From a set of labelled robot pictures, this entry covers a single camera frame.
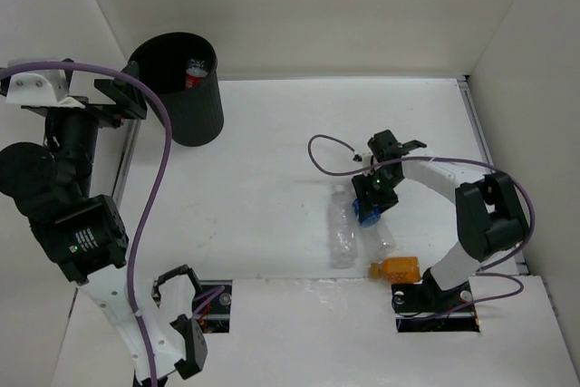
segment white table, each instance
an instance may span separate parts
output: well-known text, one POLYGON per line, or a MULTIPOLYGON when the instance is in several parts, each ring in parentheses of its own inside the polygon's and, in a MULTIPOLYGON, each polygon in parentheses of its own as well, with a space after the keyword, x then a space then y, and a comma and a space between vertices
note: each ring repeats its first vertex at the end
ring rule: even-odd
MULTIPOLYGON (((323 132, 365 150, 375 132, 389 128, 399 140, 481 159, 456 81, 317 79, 220 88, 225 128, 205 147, 174 146, 138 256, 149 278, 189 263, 202 279, 236 279, 230 334, 208 337, 201 375, 184 383, 173 377, 169 385, 578 385, 539 278, 525 277, 518 298, 482 305, 481 334, 396 334, 383 284, 328 280, 365 276, 368 261, 329 267, 326 210, 337 180, 312 166, 306 142, 323 132)), ((161 133, 153 117, 141 126, 121 205, 130 234, 157 171, 161 133)), ((353 167, 340 147, 320 143, 315 153, 328 168, 353 167)), ((397 190, 401 202, 387 216, 397 254, 418 256, 424 269, 456 240, 454 209, 412 182, 397 190)), ((517 272, 513 261, 502 270, 517 272)), ((511 288, 494 278, 472 285, 476 297, 511 288)), ((130 378, 120 339, 80 296, 53 387, 121 387, 130 378)))

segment blue object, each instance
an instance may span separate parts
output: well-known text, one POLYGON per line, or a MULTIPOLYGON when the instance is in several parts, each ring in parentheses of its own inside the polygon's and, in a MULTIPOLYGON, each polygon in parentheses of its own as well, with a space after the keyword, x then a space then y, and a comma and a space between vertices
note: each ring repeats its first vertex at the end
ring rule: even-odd
POLYGON ((353 201, 353 209, 354 215, 356 215, 356 217, 359 219, 359 224, 361 224, 361 227, 371 227, 375 225, 379 221, 379 219, 381 219, 381 212, 379 211, 379 208, 375 206, 374 208, 372 208, 372 214, 369 215, 364 221, 361 221, 361 217, 359 217, 358 198, 355 198, 353 201))

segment black cylinder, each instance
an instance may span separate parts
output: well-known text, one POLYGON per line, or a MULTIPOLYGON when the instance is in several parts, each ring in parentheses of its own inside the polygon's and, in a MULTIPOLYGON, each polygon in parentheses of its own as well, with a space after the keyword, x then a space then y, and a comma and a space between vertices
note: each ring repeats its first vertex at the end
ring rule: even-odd
MULTIPOLYGON (((214 140, 224 127, 218 88, 218 58, 208 40, 185 32, 159 35, 142 44, 130 57, 139 77, 161 98, 173 129, 173 140, 197 147, 214 140), (208 73, 186 89, 188 61, 201 61, 208 73)), ((160 118, 157 108, 150 104, 160 118)))

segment orange plastic bottle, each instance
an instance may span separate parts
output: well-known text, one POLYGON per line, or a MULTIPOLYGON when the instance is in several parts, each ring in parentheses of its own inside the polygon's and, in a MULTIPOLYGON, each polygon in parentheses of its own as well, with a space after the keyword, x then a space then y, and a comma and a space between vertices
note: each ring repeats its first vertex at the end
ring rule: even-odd
POLYGON ((391 257, 382 263, 371 264, 371 277, 384 278, 393 285, 407 285, 421 280, 417 257, 391 257))

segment white panel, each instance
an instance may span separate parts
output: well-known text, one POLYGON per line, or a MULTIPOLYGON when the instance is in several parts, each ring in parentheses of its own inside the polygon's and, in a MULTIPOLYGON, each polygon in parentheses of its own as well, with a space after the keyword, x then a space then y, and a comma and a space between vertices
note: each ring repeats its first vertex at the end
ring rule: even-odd
MULTIPOLYGON (((524 294, 478 306, 481 334, 397 334, 390 292, 363 280, 236 280, 229 334, 208 334, 204 371, 168 387, 577 387, 538 277, 524 294)), ((471 280, 475 296, 510 291, 471 280)), ((131 357, 84 295, 53 387, 126 387, 131 357)))
POLYGON ((580 0, 516 0, 470 81, 494 161, 513 171, 536 203, 527 258, 547 280, 576 368, 579 29, 580 0))
MULTIPOLYGON (((94 0, 0 0, 0 66, 18 57, 70 56, 121 67, 123 57, 94 0)), ((91 77, 74 80, 91 92, 91 77)), ((44 120, 0 97, 0 149, 41 142, 44 120)), ((121 134, 101 132, 93 192, 110 191, 121 134)), ((0 384, 45 386, 52 378, 74 287, 33 238, 14 202, 0 195, 0 384)))
POLYGON ((512 0, 99 0, 126 55, 184 30, 223 77, 470 73, 512 0))
MULTIPOLYGON (((424 140, 446 156, 480 159, 454 80, 312 79, 221 82, 225 125, 207 146, 173 144, 168 171, 140 246, 145 276, 188 263, 202 279, 365 276, 364 250, 352 269, 330 268, 327 210, 335 183, 308 159, 316 133, 360 152, 379 131, 424 140)), ((142 123, 121 213, 130 235, 157 173, 164 136, 156 118, 142 123)), ((333 143, 314 144, 325 167, 360 168, 333 143)), ((455 208, 412 181, 384 215, 399 256, 422 270, 457 241, 455 208)))

